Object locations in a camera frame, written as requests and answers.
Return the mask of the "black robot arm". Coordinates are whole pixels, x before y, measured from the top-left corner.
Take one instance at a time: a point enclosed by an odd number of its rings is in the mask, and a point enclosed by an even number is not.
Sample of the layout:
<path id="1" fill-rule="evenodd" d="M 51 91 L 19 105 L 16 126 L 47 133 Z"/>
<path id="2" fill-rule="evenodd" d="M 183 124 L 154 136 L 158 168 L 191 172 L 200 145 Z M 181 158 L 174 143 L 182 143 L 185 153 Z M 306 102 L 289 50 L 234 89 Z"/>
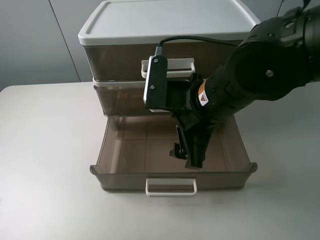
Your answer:
<path id="1" fill-rule="evenodd" d="M 175 114 L 170 156 L 200 169 L 216 126 L 257 100 L 276 101 L 320 80 L 320 8 L 296 7 L 257 24 L 208 78 L 192 74 Z"/>

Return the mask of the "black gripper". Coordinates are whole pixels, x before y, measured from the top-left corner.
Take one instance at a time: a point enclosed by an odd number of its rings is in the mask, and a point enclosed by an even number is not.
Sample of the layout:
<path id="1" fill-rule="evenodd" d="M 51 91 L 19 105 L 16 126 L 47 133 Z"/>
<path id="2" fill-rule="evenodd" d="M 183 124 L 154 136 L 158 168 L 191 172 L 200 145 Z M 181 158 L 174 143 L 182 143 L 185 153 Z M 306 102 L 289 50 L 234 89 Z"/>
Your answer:
<path id="1" fill-rule="evenodd" d="M 169 155 L 187 160 L 187 169 L 202 169 L 213 128 L 235 113 L 235 75 L 216 72 L 203 79 L 193 73 L 188 79 L 171 78 L 169 106 L 178 122 L 179 140 Z M 180 127 L 186 133 L 185 143 Z"/>

